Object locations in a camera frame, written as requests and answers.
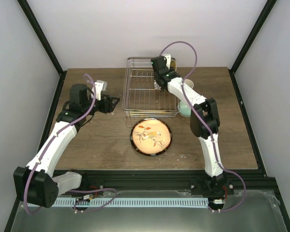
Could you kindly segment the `yellow woven pattern plate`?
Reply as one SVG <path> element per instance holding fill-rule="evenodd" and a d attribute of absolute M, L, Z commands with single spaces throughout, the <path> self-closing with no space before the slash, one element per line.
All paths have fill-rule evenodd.
<path fill-rule="evenodd" d="M 170 62 L 170 71 L 177 72 L 177 64 L 176 64 L 176 60 L 174 60 L 174 59 L 172 59 Z"/>

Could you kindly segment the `white blue striped plate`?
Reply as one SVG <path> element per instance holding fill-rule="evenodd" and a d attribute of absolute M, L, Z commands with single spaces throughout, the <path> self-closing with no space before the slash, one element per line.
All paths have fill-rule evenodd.
<path fill-rule="evenodd" d="M 155 90 L 160 90 L 160 86 L 159 86 L 159 84 L 156 81 L 154 81 L 154 89 Z"/>

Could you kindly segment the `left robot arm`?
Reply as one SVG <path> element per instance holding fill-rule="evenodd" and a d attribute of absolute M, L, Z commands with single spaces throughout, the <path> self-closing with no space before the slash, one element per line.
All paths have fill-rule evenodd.
<path fill-rule="evenodd" d="M 49 208 L 66 192 L 74 191 L 78 195 L 88 192 L 89 183 L 84 172 L 53 174 L 67 145 L 88 123 L 86 117 L 93 117 L 96 112 L 111 113 L 119 103 L 118 97 L 105 93 L 106 87 L 107 83 L 101 80 L 95 82 L 94 87 L 72 85 L 70 98 L 64 103 L 44 145 L 25 167 L 17 167 L 14 171 L 15 190 L 20 201 Z"/>

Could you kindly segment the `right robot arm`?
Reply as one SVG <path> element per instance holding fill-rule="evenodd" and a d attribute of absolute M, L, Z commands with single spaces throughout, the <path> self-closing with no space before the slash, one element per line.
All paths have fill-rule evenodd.
<path fill-rule="evenodd" d="M 217 194 L 222 190 L 226 178 L 218 148 L 220 119 L 216 101 L 205 98 L 189 87 L 175 70 L 168 68 L 166 57 L 152 58 L 151 65 L 154 79 L 161 90 L 175 95 L 190 107 L 190 129 L 200 141 L 207 174 L 202 186 L 209 194 Z"/>

